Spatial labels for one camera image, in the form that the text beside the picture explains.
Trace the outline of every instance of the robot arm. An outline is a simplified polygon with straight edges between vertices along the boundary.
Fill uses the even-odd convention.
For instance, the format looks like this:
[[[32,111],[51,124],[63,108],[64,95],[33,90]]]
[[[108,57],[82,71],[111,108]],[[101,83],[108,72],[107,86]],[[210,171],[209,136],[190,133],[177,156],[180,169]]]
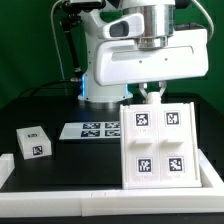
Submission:
[[[84,98],[103,101],[128,98],[126,84],[204,76],[208,70],[206,29],[175,31],[173,14],[191,0],[70,0],[80,9],[85,31],[88,69]],[[121,10],[111,23],[100,10]]]

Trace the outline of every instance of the white robot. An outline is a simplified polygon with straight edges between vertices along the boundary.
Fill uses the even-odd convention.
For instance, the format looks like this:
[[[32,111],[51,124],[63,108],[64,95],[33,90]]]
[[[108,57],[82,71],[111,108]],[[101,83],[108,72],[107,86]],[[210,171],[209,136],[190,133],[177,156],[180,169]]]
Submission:
[[[175,30],[175,8],[190,2],[70,0],[71,6],[80,9],[88,52],[79,100],[93,107],[114,107],[132,97],[127,84],[142,86],[152,81],[205,75],[206,29]],[[121,10],[123,16],[106,23],[100,17],[102,10]]]
[[[120,107],[124,189],[201,187],[194,105],[161,104],[166,80],[204,76],[208,70],[207,30],[174,24],[175,7],[190,2],[67,2],[81,17],[87,43],[80,102],[113,108],[132,98],[127,89],[132,83],[145,98],[146,104]],[[114,6],[122,17],[104,22],[101,10]],[[147,94],[147,82],[155,81],[160,92]]]

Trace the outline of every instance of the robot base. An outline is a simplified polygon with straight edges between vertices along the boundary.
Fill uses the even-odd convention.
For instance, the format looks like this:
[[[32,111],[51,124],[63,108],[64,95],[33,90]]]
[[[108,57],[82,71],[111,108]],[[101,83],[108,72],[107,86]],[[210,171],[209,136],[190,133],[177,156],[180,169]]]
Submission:
[[[199,157],[201,188],[2,193],[0,217],[224,212],[224,184]]]
[[[120,105],[128,105],[132,102],[132,98],[127,98],[121,101],[117,102],[91,102],[86,100],[85,98],[79,97],[79,105],[88,107],[88,108],[93,108],[93,109],[99,109],[99,110],[112,110],[115,108],[119,108]]]

